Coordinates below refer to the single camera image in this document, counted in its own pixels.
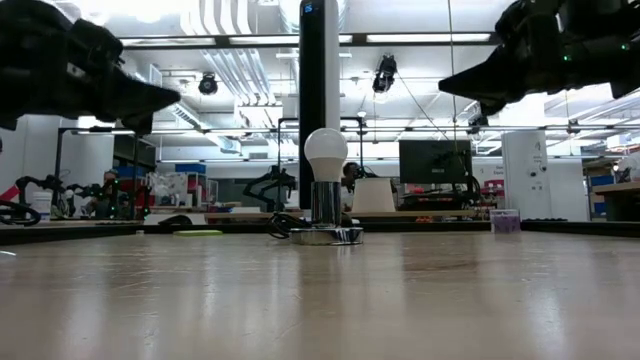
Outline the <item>black monitor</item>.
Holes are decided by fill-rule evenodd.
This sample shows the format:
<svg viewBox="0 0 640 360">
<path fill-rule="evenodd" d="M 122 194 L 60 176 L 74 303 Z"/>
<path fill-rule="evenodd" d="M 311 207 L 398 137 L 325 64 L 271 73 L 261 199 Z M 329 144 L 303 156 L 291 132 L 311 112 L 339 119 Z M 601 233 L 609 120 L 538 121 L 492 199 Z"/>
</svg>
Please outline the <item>black monitor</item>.
<svg viewBox="0 0 640 360">
<path fill-rule="evenodd" d="M 471 143 L 461 140 L 401 140 L 404 184 L 465 184 L 472 175 Z"/>
</svg>

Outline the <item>beige lampshade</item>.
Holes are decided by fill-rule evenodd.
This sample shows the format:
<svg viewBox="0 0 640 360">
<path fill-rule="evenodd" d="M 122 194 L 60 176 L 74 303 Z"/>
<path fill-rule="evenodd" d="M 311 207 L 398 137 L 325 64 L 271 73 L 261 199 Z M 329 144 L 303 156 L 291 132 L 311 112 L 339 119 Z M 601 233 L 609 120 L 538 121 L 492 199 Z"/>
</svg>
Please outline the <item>beige lampshade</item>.
<svg viewBox="0 0 640 360">
<path fill-rule="evenodd" d="M 394 212 L 395 204 L 389 178 L 362 178 L 355 183 L 352 211 L 356 213 Z"/>
</svg>

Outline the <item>white bucket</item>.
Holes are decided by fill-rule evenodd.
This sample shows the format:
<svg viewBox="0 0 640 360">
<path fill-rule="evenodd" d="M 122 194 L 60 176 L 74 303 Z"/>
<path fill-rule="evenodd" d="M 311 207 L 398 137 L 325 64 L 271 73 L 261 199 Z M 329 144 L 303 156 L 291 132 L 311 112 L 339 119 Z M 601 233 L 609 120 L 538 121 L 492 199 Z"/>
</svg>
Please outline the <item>white bucket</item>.
<svg viewBox="0 0 640 360">
<path fill-rule="evenodd" d="M 37 191 L 32 194 L 31 208 L 40 215 L 41 222 L 51 220 L 53 194 L 49 191 Z"/>
</svg>

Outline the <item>tall room pillar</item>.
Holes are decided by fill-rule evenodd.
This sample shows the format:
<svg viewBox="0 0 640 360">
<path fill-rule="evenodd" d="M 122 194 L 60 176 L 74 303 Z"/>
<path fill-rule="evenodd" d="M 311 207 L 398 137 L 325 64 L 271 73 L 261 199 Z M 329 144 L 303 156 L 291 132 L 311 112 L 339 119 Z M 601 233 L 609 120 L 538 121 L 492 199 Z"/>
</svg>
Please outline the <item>tall room pillar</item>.
<svg viewBox="0 0 640 360">
<path fill-rule="evenodd" d="M 320 128 L 340 127 L 339 6 L 337 0 L 301 0 L 299 33 L 299 141 Z"/>
</svg>

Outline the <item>chrome lamp socket base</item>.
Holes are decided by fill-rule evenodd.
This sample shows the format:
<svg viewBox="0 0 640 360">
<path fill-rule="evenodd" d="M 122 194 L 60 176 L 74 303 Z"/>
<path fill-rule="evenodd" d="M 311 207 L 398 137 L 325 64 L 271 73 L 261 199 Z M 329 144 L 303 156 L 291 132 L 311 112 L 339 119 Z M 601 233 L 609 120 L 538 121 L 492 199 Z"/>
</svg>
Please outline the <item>chrome lamp socket base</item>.
<svg viewBox="0 0 640 360">
<path fill-rule="evenodd" d="M 364 240 L 364 229 L 343 213 L 339 182 L 314 182 L 311 184 L 311 222 L 292 228 L 290 238 L 296 245 L 359 245 Z"/>
</svg>

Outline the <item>black metal frame stand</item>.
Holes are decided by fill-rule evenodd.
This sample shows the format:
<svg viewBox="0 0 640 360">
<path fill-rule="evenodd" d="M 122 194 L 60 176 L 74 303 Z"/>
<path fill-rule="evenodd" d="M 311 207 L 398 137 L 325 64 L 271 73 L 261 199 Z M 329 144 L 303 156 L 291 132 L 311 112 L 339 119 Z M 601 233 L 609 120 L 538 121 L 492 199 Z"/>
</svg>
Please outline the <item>black metal frame stand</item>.
<svg viewBox="0 0 640 360">
<path fill-rule="evenodd" d="M 109 127 L 91 127 L 91 128 L 73 128 L 73 127 L 60 127 L 57 130 L 56 139 L 56 158 L 55 158 L 55 170 L 54 174 L 57 178 L 60 177 L 62 150 L 64 143 L 64 135 L 66 132 L 70 132 L 73 135 L 113 135 L 113 136 L 132 136 L 134 139 L 133 145 L 133 171 L 132 171 L 132 190 L 130 191 L 129 198 L 129 216 L 132 220 L 136 218 L 136 195 L 138 193 L 138 168 L 139 168 L 139 143 L 141 135 L 133 130 L 126 130 L 123 128 L 109 128 Z"/>
</svg>

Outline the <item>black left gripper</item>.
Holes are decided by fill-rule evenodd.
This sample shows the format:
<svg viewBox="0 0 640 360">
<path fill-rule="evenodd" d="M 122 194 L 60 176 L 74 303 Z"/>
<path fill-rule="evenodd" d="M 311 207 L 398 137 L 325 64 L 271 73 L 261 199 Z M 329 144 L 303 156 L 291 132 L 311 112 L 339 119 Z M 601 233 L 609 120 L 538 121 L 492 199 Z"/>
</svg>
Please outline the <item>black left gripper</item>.
<svg viewBox="0 0 640 360">
<path fill-rule="evenodd" d="M 181 100 L 179 92 L 125 75 L 124 61 L 44 58 L 29 70 L 29 113 L 70 119 L 121 120 L 137 135 L 152 132 L 153 114 Z"/>
</svg>

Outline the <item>white lightbulb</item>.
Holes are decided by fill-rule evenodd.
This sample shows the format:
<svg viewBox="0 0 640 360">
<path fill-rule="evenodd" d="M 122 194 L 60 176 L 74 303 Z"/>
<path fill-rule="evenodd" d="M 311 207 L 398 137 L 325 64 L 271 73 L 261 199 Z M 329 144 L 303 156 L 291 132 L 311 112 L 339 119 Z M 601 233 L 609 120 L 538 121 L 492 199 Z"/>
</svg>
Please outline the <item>white lightbulb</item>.
<svg viewBox="0 0 640 360">
<path fill-rule="evenodd" d="M 347 142 L 340 131 L 320 128 L 307 138 L 304 156 L 311 165 L 315 182 L 339 182 L 348 156 Z"/>
</svg>

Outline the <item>ceiling light rail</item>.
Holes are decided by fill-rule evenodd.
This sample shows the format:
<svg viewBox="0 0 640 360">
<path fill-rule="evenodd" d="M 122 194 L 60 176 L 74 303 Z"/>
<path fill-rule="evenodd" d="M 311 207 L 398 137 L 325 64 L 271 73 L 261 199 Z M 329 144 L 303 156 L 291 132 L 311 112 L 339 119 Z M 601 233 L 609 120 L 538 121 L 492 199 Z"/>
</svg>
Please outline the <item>ceiling light rail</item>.
<svg viewBox="0 0 640 360">
<path fill-rule="evenodd" d="M 492 32 L 342 33 L 341 47 L 489 46 L 499 38 Z M 125 50 L 204 50 L 234 48 L 297 48 L 297 34 L 167 35 L 122 37 Z"/>
</svg>

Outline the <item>small purple container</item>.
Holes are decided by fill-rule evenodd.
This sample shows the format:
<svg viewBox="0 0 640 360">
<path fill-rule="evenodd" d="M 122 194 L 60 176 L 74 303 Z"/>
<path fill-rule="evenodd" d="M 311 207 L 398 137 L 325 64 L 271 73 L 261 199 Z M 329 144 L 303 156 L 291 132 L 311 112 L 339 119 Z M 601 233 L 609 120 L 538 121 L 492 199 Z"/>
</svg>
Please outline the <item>small purple container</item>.
<svg viewBox="0 0 640 360">
<path fill-rule="evenodd" d="M 490 213 L 491 231 L 496 234 L 516 233 L 521 229 L 520 213 L 513 209 L 495 209 Z"/>
</svg>

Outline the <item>white cabinet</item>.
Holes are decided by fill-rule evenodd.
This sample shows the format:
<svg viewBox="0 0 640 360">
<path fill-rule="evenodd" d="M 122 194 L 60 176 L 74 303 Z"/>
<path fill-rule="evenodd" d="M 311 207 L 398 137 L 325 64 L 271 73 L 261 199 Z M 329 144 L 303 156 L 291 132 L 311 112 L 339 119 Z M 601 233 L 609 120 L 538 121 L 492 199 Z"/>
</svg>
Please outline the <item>white cabinet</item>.
<svg viewBox="0 0 640 360">
<path fill-rule="evenodd" d="M 505 205 L 520 218 L 552 214 L 546 138 L 543 131 L 509 132 L 502 136 Z"/>
</svg>

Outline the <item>wooden workbench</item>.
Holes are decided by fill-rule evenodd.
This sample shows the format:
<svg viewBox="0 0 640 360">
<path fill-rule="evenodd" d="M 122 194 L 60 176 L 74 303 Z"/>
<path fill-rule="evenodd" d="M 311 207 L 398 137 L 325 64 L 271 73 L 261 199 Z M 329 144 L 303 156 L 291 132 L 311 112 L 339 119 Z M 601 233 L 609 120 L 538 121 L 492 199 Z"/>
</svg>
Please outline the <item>wooden workbench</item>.
<svg viewBox="0 0 640 360">
<path fill-rule="evenodd" d="M 640 182 L 626 182 L 593 188 L 604 197 L 609 222 L 640 222 Z"/>
</svg>

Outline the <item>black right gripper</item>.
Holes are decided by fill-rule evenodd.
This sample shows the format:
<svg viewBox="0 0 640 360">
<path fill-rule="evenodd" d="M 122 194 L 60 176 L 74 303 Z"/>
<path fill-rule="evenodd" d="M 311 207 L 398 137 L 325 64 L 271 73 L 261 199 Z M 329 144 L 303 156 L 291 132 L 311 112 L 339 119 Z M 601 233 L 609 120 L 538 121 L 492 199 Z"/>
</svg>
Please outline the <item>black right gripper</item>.
<svg viewBox="0 0 640 360">
<path fill-rule="evenodd" d="M 440 80 L 441 91 L 479 101 L 483 116 L 492 116 L 518 96 L 555 94 L 580 87 L 580 42 L 558 29 L 519 29 L 509 47 Z"/>
</svg>

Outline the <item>person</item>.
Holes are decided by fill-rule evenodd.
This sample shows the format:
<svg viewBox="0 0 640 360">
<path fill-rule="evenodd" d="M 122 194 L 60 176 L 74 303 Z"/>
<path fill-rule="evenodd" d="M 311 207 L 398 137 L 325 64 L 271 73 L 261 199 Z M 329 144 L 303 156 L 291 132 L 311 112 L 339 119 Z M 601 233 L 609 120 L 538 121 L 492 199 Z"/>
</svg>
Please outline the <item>person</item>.
<svg viewBox="0 0 640 360">
<path fill-rule="evenodd" d="M 359 165 L 356 162 L 347 162 L 342 168 L 341 206 L 344 212 L 350 212 L 352 209 L 358 172 Z"/>
<path fill-rule="evenodd" d="M 110 219 L 117 218 L 120 213 L 119 195 L 120 184 L 119 175 L 115 170 L 109 170 L 104 174 L 103 199 L 100 201 L 101 217 Z"/>
</svg>

